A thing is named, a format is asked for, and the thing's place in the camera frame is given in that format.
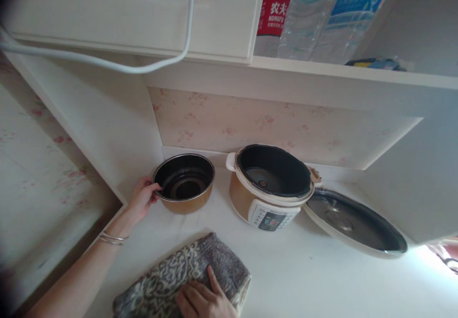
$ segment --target cooker handle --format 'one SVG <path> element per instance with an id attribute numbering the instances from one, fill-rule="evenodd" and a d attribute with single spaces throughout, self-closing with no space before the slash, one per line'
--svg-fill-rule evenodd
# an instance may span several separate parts
<path id="1" fill-rule="evenodd" d="M 226 169 L 235 171 L 235 152 L 228 154 L 228 157 L 226 158 Z"/>
<path id="2" fill-rule="evenodd" d="M 313 181 L 313 184 L 315 185 L 315 187 L 322 187 L 323 186 L 323 179 L 321 178 L 321 175 L 320 173 L 314 168 L 314 167 L 311 167 L 311 166 L 308 166 L 306 165 L 310 171 L 310 178 L 312 179 Z"/>

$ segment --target electric pressure cooker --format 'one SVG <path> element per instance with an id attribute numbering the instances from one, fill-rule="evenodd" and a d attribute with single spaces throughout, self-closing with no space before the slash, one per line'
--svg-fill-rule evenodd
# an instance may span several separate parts
<path id="1" fill-rule="evenodd" d="M 229 153 L 226 168 L 230 200 L 239 216 L 265 231 L 284 229 L 321 185 L 313 168 L 285 150 L 268 145 L 248 145 Z"/>

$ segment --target cable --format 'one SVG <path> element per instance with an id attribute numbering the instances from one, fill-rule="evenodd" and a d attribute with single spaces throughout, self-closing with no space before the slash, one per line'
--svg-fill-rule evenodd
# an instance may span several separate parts
<path id="1" fill-rule="evenodd" d="M 146 66 L 127 66 L 118 63 L 113 63 L 104 59 L 93 57 L 86 54 L 58 51 L 50 48 L 40 48 L 25 46 L 16 42 L 3 28 L 0 29 L 2 38 L 7 42 L 0 42 L 0 50 L 5 52 L 20 53 L 27 55 L 45 56 L 51 58 L 59 58 L 65 60 L 78 61 L 82 63 L 92 64 L 100 67 L 104 67 L 110 70 L 119 71 L 127 74 L 145 74 L 153 72 L 164 66 L 178 63 L 183 60 L 189 50 L 189 44 L 191 42 L 191 25 L 192 25 L 192 11 L 194 9 L 194 0 L 189 0 L 189 12 L 187 20 L 187 32 L 186 32 L 186 43 L 183 52 L 175 58 L 161 60 L 157 63 L 146 65 Z"/>

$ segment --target floral wallpaper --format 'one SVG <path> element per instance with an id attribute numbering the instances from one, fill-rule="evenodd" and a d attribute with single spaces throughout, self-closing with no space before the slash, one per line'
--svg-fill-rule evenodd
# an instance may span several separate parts
<path id="1" fill-rule="evenodd" d="M 365 169 L 421 119 L 149 88 L 167 146 L 233 152 L 252 143 L 302 161 Z"/>
<path id="2" fill-rule="evenodd" d="M 17 307 L 121 203 L 5 58 L 0 121 L 0 265 Z"/>

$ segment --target gray patterned towel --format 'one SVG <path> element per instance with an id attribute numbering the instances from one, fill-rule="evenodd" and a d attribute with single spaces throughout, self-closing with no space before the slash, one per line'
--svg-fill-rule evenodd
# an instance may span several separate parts
<path id="1" fill-rule="evenodd" d="M 251 281 L 250 272 L 216 234 L 210 233 L 152 267 L 118 295 L 113 301 L 114 317 L 181 317 L 176 302 L 178 290 L 191 279 L 211 288 L 208 265 L 240 314 Z"/>

